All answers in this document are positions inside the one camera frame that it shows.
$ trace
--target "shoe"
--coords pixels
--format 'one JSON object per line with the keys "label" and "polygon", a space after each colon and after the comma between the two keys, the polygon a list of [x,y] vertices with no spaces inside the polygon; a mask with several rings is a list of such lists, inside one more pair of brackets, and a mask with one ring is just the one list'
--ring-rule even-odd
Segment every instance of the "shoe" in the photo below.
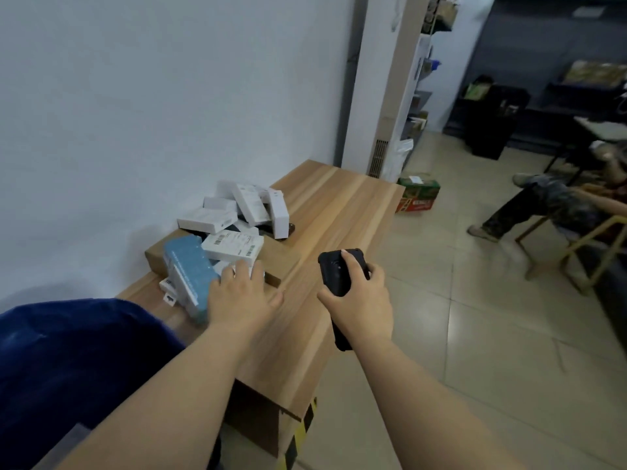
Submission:
{"label": "shoe", "polygon": [[498,237],[492,236],[481,226],[470,226],[468,229],[466,229],[466,232],[470,234],[471,236],[481,237],[482,239],[486,239],[487,241],[490,241],[491,243],[498,242]]}
{"label": "shoe", "polygon": [[528,175],[527,173],[516,173],[512,177],[512,183],[514,183],[518,188],[524,188],[525,186],[527,186],[529,178],[533,176],[534,175]]}

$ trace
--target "colorful cardboard box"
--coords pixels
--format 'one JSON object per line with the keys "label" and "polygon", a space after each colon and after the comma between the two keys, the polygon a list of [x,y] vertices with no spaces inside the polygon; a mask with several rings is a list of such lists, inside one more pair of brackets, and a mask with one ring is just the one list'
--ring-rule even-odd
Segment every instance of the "colorful cardboard box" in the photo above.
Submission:
{"label": "colorful cardboard box", "polygon": [[396,212],[428,211],[440,192],[440,184],[429,173],[403,173],[398,184],[405,192]]}

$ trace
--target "barcode scanner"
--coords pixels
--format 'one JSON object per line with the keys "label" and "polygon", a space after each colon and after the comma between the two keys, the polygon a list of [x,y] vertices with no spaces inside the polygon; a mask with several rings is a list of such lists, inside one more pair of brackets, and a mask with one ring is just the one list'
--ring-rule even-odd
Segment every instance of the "barcode scanner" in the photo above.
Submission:
{"label": "barcode scanner", "polygon": [[[370,271],[365,263],[364,252],[360,249],[348,249],[347,252],[356,258],[364,271],[366,279],[370,280]],[[342,257],[341,251],[323,252],[318,256],[322,282],[336,297],[343,297],[350,291],[350,274],[346,261]],[[349,340],[340,331],[336,324],[333,325],[333,335],[335,335],[335,346],[340,351],[352,350]]]}

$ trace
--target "vent grille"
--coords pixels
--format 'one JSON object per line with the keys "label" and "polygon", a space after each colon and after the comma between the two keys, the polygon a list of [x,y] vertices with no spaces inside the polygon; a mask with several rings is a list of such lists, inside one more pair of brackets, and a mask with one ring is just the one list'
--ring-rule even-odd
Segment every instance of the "vent grille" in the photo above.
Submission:
{"label": "vent grille", "polygon": [[381,170],[383,169],[383,161],[386,159],[387,149],[387,141],[377,140],[377,143],[374,145],[374,154],[372,155],[370,168],[368,168],[368,176],[373,178],[379,178],[381,176]]}

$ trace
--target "black trash bin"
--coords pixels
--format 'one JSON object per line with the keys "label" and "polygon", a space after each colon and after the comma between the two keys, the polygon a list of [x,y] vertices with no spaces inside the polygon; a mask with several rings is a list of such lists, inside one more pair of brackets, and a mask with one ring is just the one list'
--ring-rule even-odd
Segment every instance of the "black trash bin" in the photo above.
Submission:
{"label": "black trash bin", "polygon": [[531,96],[519,87],[493,85],[473,102],[466,122],[466,144],[477,157],[497,160]]}

